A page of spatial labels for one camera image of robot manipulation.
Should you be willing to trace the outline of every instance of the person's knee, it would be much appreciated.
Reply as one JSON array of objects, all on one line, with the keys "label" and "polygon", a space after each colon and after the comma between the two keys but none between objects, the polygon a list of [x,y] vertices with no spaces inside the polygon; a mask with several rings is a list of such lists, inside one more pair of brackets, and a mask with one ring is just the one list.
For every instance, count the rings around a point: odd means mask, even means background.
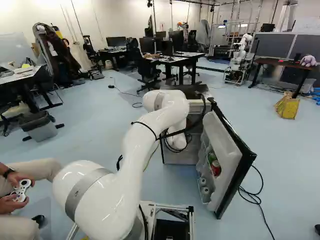
[{"label": "person's knee", "polygon": [[24,239],[24,240],[38,239],[39,225],[36,223],[36,221],[33,221],[31,219],[26,220],[23,228],[24,228],[24,231],[21,232],[22,234],[21,239]]},{"label": "person's knee", "polygon": [[9,222],[16,224],[14,231],[7,230],[4,232],[0,232],[0,235],[4,237],[4,239],[14,239],[14,240],[34,240],[38,239],[39,236],[39,225],[29,219],[24,217],[13,217],[8,218]]},{"label": "person's knee", "polygon": [[52,182],[58,172],[62,169],[61,164],[55,158],[46,158],[44,159],[45,165],[48,169],[50,169],[51,174],[49,177],[49,181]]}]

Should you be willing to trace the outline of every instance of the fridge door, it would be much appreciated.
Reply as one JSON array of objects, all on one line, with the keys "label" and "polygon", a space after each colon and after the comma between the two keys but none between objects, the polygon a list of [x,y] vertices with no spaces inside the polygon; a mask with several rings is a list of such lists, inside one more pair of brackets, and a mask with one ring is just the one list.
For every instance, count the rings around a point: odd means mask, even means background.
[{"label": "fridge door", "polygon": [[206,184],[199,182],[202,201],[207,197],[208,209],[221,219],[257,155],[237,135],[214,99],[208,100],[212,111],[203,118],[196,169],[199,181]]}]

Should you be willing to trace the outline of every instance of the purple stuffed animal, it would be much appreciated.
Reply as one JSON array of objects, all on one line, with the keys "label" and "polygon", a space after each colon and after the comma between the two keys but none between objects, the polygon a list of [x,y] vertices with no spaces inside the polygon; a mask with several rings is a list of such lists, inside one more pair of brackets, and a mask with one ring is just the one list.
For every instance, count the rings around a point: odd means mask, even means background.
[{"label": "purple stuffed animal", "polygon": [[302,66],[306,66],[307,68],[318,65],[316,58],[312,55],[307,55],[304,58],[302,58],[300,64]]}]

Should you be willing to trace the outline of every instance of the window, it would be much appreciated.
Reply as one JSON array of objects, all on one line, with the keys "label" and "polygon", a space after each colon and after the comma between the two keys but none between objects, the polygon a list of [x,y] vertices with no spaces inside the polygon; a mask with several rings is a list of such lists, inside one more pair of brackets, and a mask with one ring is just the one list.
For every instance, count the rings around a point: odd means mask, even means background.
[{"label": "window", "polygon": [[248,24],[247,23],[238,24],[237,27],[246,28],[246,27],[248,27]]}]

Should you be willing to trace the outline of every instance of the white game controller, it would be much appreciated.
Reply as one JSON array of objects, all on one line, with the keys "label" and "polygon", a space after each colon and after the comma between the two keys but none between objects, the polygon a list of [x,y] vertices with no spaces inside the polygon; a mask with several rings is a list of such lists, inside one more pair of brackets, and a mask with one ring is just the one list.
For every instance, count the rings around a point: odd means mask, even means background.
[{"label": "white game controller", "polygon": [[13,194],[18,194],[18,196],[13,199],[14,202],[18,202],[18,203],[23,203],[27,196],[26,196],[26,191],[27,189],[31,186],[32,182],[30,179],[22,179],[19,181],[19,186],[20,187],[14,187],[13,191],[10,193],[10,195]]}]

